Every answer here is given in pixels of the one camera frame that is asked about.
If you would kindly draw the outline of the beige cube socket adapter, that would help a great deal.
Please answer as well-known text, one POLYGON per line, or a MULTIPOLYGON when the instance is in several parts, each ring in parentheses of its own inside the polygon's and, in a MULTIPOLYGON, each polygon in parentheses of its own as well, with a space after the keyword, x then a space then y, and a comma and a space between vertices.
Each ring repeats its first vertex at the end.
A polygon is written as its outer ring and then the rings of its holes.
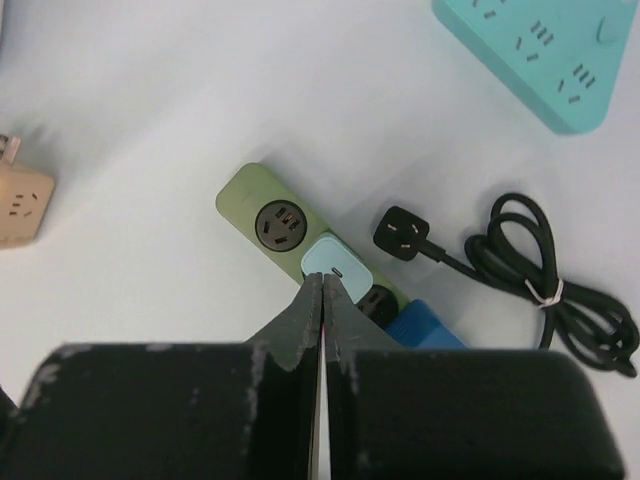
POLYGON ((1 249, 31 244, 55 188, 55 180, 17 163, 21 139, 1 135, 1 249))

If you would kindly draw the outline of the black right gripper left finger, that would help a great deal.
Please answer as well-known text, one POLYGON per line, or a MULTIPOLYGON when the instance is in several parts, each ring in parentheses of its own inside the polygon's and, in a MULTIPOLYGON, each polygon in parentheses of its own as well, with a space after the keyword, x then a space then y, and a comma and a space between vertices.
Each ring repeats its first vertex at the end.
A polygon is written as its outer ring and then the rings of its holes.
POLYGON ((240 343, 71 343, 1 436, 5 479, 313 479, 323 278, 240 343))

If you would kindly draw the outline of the light blue plug charger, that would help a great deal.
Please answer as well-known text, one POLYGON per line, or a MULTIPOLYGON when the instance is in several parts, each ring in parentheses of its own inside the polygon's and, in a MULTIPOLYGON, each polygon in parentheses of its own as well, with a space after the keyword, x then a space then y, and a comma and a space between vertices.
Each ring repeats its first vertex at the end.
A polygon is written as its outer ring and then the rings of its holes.
POLYGON ((362 300, 373 286, 370 269, 332 233, 323 233, 315 240, 303 255, 300 267, 305 276, 337 276, 353 303, 362 300))

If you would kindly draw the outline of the blue cube socket adapter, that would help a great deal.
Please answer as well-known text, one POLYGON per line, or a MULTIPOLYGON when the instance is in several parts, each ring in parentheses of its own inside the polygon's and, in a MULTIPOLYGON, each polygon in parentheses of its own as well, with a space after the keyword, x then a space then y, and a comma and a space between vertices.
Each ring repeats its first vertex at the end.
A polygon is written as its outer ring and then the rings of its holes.
POLYGON ((410 302, 385 328, 386 333, 404 347, 425 350, 467 349, 422 300, 410 302))

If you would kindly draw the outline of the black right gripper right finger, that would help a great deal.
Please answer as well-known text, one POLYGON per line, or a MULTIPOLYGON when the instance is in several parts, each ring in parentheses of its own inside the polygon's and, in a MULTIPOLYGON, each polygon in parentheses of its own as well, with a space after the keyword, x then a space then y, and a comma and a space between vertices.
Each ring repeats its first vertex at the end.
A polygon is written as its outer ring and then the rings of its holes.
POLYGON ((323 280, 335 479, 622 479, 595 391, 567 356, 419 350, 323 280))

